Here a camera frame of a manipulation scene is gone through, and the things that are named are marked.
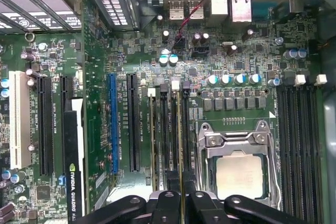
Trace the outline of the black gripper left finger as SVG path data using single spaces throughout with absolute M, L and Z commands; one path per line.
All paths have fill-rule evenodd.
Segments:
M 180 223 L 181 195 L 177 171 L 168 171 L 167 190 L 154 191 L 148 201 L 137 195 L 125 196 L 76 223 Z

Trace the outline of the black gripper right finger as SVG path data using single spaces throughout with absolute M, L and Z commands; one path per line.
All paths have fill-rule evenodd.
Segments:
M 242 195 L 221 203 L 195 186 L 195 174 L 183 172 L 187 223 L 302 223 L 302 220 Z

